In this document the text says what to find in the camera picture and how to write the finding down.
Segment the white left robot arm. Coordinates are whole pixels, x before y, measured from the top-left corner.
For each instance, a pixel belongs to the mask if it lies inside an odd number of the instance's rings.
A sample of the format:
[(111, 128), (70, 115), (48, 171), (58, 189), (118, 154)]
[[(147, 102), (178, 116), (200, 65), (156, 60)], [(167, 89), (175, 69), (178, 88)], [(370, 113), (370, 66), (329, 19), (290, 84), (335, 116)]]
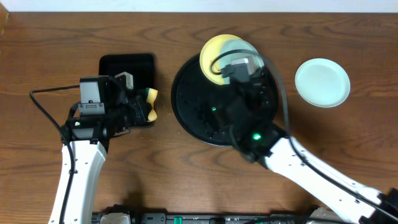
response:
[(85, 77), (79, 88), (61, 127), (63, 165), (50, 223), (90, 223), (110, 140), (156, 119), (153, 75)]

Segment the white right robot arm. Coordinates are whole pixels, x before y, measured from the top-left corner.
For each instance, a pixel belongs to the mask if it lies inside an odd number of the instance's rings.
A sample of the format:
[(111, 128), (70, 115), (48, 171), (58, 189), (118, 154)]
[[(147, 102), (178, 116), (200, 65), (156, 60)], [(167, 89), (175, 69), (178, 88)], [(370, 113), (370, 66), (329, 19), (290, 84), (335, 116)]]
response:
[(397, 223), (397, 189), (385, 195), (360, 184), (314, 156), (292, 137), (284, 83), (276, 68), (266, 69), (278, 82), (285, 128), (269, 124), (259, 138), (253, 132), (251, 138), (240, 141), (231, 133), (233, 146), (250, 161), (301, 186), (346, 223)]

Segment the yellow sponge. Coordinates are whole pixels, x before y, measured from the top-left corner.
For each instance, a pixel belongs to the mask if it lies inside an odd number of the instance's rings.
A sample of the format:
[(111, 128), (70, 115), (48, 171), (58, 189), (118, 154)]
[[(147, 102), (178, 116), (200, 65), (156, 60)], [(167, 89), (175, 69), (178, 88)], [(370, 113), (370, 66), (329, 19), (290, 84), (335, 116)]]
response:
[(146, 94), (147, 94), (146, 102), (150, 103), (150, 105), (152, 107), (147, 118), (148, 118), (148, 122), (153, 122), (157, 119), (157, 113), (155, 112), (155, 109), (154, 109), (154, 102), (157, 98), (158, 91), (153, 88), (146, 88)]

